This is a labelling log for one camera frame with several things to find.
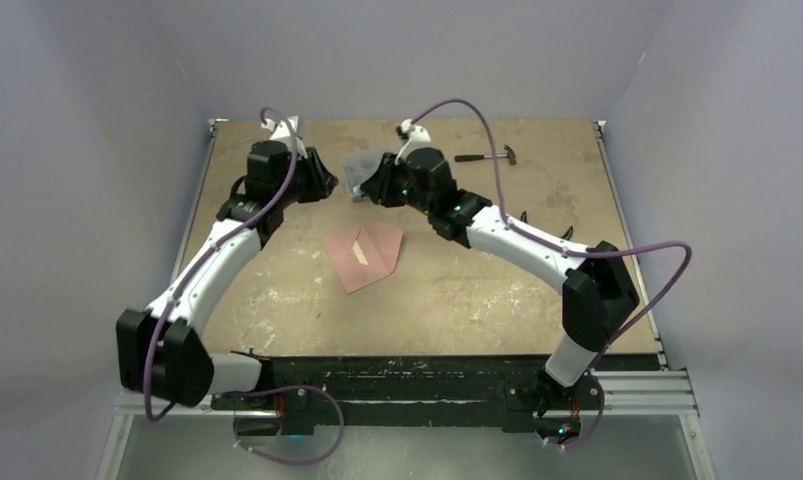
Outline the pink envelope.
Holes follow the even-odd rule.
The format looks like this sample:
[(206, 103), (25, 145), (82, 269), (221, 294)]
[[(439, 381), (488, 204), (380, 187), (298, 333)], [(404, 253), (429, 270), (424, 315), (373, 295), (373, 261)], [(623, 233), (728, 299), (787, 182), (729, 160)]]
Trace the pink envelope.
[(345, 292), (351, 294), (391, 275), (403, 236), (397, 226), (367, 221), (326, 237), (324, 248)]

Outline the lined paper letter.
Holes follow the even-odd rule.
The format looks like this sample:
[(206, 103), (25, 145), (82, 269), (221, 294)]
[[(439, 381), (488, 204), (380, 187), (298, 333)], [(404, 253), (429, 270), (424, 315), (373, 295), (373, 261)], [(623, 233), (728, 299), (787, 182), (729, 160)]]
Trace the lined paper letter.
[(361, 265), (368, 265), (369, 264), (368, 258), (366, 256), (366, 254), (364, 253), (364, 251), (362, 250), (362, 247), (361, 247), (361, 245), (360, 245), (360, 243), (358, 241), (354, 241), (352, 243), (352, 252), (354, 254), (354, 257), (357, 259), (357, 261)]

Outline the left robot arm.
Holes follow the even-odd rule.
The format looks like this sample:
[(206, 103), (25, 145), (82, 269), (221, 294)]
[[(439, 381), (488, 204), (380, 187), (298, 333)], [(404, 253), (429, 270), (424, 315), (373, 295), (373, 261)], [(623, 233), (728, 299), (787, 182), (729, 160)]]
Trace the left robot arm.
[(252, 409), (269, 405), (275, 382), (262, 373), (267, 360), (244, 352), (211, 354), (203, 332), (233, 281), (282, 225), (285, 208), (327, 199), (337, 184), (314, 147), (254, 143), (246, 173), (232, 184), (202, 247), (155, 300), (119, 316), (122, 386), (187, 407), (228, 393)]

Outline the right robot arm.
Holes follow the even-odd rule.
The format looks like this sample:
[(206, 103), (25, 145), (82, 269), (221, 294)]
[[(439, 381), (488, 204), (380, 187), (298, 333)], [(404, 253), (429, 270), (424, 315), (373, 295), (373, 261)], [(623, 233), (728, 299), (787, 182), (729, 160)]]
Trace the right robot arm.
[(550, 406), (576, 396), (577, 382), (640, 303), (614, 245), (574, 243), (502, 212), (488, 198), (460, 188), (437, 149), (417, 149), (403, 160), (385, 153), (375, 166), (348, 173), (346, 182), (354, 197), (385, 208), (409, 206), (443, 239), (501, 258), (560, 294), (565, 334), (538, 381), (540, 397)]

